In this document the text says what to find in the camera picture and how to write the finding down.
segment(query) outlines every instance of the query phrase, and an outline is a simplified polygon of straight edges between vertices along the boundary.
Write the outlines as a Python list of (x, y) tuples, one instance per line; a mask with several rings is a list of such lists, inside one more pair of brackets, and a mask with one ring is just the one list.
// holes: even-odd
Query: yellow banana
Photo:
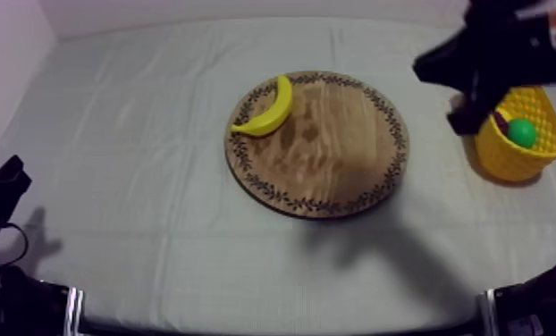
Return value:
[(243, 125), (232, 125), (231, 131), (263, 137), (277, 130), (291, 113), (292, 84), (284, 75), (276, 78), (278, 93), (272, 107)]

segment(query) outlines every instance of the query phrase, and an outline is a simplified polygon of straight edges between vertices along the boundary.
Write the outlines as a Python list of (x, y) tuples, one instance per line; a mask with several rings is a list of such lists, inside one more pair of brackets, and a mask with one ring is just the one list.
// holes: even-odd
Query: white sheet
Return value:
[[(444, 118), (454, 91), (410, 68), (451, 33), (255, 19), (62, 43), (0, 144), (0, 164), (19, 154), (34, 180), (13, 217), (36, 237), (24, 267), (85, 290), (90, 318), (298, 334), (451, 321), (472, 307), (459, 297), (539, 274), (556, 263), (556, 162), (525, 188), (470, 169)], [(230, 175), (232, 108), (262, 80), (302, 70), (363, 80), (405, 119), (409, 168), (377, 211), (304, 223)], [(12, 242), (0, 239), (0, 256)]]

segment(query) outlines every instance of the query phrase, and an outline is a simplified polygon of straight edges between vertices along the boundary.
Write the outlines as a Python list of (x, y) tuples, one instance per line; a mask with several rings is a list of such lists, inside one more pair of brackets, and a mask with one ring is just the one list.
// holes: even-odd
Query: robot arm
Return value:
[(416, 59), (420, 80), (466, 96), (448, 116), (456, 134), (477, 134), (510, 88), (556, 83), (556, 12), (525, 20), (515, 15), (534, 3), (476, 0), (465, 28)]

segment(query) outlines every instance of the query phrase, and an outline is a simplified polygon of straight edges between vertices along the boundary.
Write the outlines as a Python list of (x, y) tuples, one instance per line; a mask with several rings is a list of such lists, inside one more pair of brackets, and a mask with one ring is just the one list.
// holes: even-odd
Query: plastic basket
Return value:
[(556, 159), (556, 113), (542, 88), (514, 88), (497, 110), (531, 121), (537, 139), (531, 149), (520, 147), (509, 141), (489, 116), (476, 136), (476, 152), (490, 174), (506, 181), (524, 181)]

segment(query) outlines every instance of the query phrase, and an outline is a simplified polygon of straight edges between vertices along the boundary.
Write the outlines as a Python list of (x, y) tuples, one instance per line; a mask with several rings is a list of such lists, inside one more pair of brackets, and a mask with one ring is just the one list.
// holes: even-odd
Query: wooden lazy susan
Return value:
[(237, 182), (283, 214), (327, 219), (377, 205), (400, 182), (409, 154), (405, 123), (374, 88), (332, 72), (294, 72), (291, 115), (263, 138), (230, 132), (274, 103), (275, 79), (242, 98), (224, 138)]

